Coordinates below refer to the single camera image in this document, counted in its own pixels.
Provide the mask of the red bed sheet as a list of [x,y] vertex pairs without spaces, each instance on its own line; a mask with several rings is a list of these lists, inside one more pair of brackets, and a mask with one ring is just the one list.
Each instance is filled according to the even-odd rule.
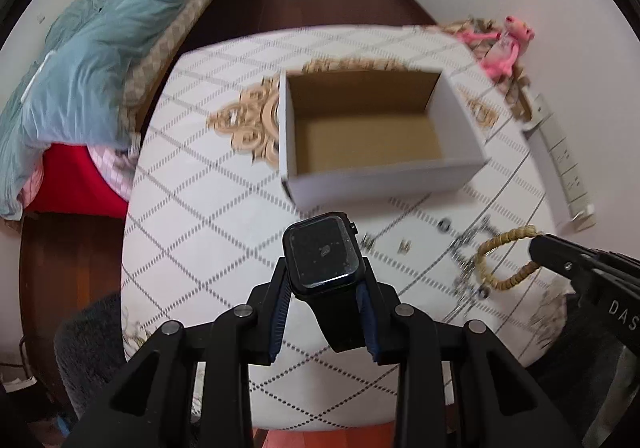
[[85,146],[53,144],[43,153],[40,171],[27,212],[126,218],[128,203],[107,185]]

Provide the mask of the dark fuzzy stool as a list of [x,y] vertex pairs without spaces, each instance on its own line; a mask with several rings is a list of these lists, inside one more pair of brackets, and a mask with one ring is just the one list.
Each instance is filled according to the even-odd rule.
[[80,419],[126,364],[120,295],[107,295],[62,322],[53,345],[66,394]]

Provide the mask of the white cardboard box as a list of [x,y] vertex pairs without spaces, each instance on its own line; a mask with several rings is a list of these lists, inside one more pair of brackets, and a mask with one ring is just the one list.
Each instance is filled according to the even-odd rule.
[[489,161],[442,69],[288,71],[279,173],[300,210],[457,191]]

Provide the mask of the teal blue duvet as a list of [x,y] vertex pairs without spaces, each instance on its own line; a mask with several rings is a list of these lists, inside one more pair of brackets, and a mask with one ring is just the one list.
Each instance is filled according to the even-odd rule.
[[74,0],[1,111],[1,216],[20,220],[53,144],[127,150],[148,85],[140,64],[204,0]]

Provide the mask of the black smart watch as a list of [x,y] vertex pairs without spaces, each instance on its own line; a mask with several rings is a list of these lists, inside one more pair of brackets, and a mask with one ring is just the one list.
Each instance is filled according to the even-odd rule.
[[343,212],[329,212],[289,226],[282,237],[286,272],[334,352],[364,345],[358,286],[366,272],[357,228]]

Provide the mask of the small gold earrings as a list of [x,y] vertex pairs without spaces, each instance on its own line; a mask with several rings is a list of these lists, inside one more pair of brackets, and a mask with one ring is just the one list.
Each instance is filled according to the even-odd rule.
[[411,242],[406,240],[401,240],[400,245],[398,246],[399,252],[408,252],[411,248]]

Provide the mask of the pink panther plush toy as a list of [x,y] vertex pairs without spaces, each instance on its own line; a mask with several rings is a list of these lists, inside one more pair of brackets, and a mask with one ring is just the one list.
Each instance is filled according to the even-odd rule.
[[480,60],[480,67],[494,81],[513,74],[514,64],[535,38],[534,29],[525,21],[506,16],[500,29],[475,32],[461,29],[456,38],[465,44],[487,44],[488,51]]

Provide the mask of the white power strip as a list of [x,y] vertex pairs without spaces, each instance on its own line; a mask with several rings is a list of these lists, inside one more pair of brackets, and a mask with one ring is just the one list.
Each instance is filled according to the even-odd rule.
[[579,163],[566,133],[541,93],[524,88],[525,115],[520,122],[551,204],[554,226],[560,234],[578,234],[596,223]]

